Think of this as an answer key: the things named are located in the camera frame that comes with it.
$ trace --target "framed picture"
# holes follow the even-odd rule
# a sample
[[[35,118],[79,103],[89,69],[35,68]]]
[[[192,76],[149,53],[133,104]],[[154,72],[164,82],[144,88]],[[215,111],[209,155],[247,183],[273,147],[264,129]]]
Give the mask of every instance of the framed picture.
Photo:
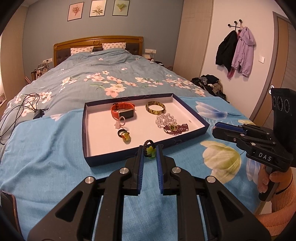
[[[115,0],[113,8],[113,16],[128,15],[129,0]]]
[[[91,2],[90,17],[104,16],[105,15],[106,0],[98,0]]]
[[[69,7],[68,21],[81,18],[82,9],[83,9],[83,2],[71,4]]]

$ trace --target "wooden door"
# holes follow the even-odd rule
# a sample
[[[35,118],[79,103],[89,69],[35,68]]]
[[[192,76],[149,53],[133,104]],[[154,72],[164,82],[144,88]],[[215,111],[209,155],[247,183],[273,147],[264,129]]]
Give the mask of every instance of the wooden door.
[[[210,35],[213,0],[184,0],[173,71],[191,80],[200,77]]]
[[[271,88],[296,91],[296,30],[290,21],[274,13],[275,39],[271,67],[260,99],[250,119],[258,126],[273,128]]]

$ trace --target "screw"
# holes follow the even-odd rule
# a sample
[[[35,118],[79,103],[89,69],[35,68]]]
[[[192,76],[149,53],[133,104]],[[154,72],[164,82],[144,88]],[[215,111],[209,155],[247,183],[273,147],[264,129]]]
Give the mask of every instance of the screw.
[[[120,172],[121,174],[127,174],[127,173],[129,172],[129,170],[128,170],[126,167],[123,167],[123,168],[121,168],[121,169],[119,170],[119,172]]]
[[[181,168],[179,168],[179,167],[174,167],[174,168],[172,169],[172,172],[173,172],[173,173],[180,173],[180,172],[181,172]]]
[[[85,179],[85,182],[86,182],[87,184],[91,184],[91,183],[94,182],[94,178],[93,178],[93,177],[87,177],[87,178]]]
[[[213,176],[207,177],[207,182],[214,183],[215,181],[216,181],[216,178],[214,178]]]

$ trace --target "pillowcase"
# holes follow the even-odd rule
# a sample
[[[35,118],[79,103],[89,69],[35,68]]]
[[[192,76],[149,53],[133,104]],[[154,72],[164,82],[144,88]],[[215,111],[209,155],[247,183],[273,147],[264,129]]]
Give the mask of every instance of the pillowcase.
[[[103,50],[106,49],[113,49],[113,48],[126,48],[126,43],[109,43],[109,44],[102,44],[103,45]]]
[[[92,52],[93,49],[94,49],[93,46],[89,46],[86,48],[71,48],[71,56],[73,54],[80,53],[80,52]]]

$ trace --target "camera lens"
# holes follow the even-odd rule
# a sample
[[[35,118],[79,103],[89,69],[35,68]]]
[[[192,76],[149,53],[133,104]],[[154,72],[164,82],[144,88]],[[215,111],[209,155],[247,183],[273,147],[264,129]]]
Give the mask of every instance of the camera lens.
[[[286,112],[289,112],[289,110],[290,110],[290,104],[289,104],[289,101],[287,99],[284,102],[284,108],[285,108],[285,111]]]
[[[273,104],[273,106],[276,106],[276,98],[275,97],[272,97],[272,104]]]
[[[278,97],[278,108],[279,108],[279,110],[283,109],[283,101],[282,101],[281,97]]]

